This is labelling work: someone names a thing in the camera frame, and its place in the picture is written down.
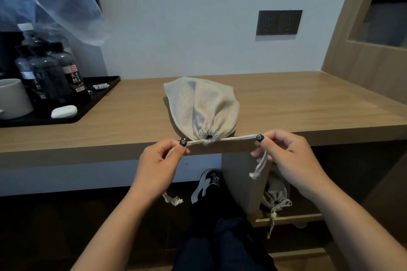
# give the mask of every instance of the hand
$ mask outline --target hand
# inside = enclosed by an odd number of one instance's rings
[[[264,150],[270,154],[283,177],[303,196],[313,200],[314,195],[332,181],[322,169],[307,140],[284,130],[271,130],[263,134],[253,157],[260,157]]]
[[[165,155],[175,149],[166,158]],[[190,151],[174,139],[166,139],[148,146],[140,156],[137,172],[130,191],[142,195],[147,203],[154,202],[170,186],[176,173],[178,162]]]

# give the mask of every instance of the plastic bag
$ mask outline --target plastic bag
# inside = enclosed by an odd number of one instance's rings
[[[31,22],[40,29],[66,29],[95,46],[109,36],[95,0],[0,0],[0,5],[0,31],[18,31],[17,24]]]

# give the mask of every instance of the shoe sole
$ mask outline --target shoe sole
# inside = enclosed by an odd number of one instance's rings
[[[205,180],[206,180],[206,175],[210,172],[213,171],[214,169],[207,169],[206,171],[204,171],[201,175],[201,179],[199,180],[199,184],[198,187],[196,188],[196,190],[192,193],[191,195],[191,202],[192,203],[196,203],[198,201],[198,195],[199,192],[204,188],[203,185],[205,184]]]

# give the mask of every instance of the wall socket panel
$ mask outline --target wall socket panel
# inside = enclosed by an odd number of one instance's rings
[[[256,36],[297,34],[302,10],[259,11]]]

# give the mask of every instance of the wooden tabletop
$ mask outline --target wooden tabletop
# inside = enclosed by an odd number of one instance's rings
[[[311,145],[407,138],[407,107],[323,72],[205,76],[230,85],[241,104],[236,134],[283,128]],[[72,124],[0,129],[2,168],[137,159],[151,143],[180,139],[163,84],[175,78],[121,81]],[[251,148],[196,147],[194,154]]]

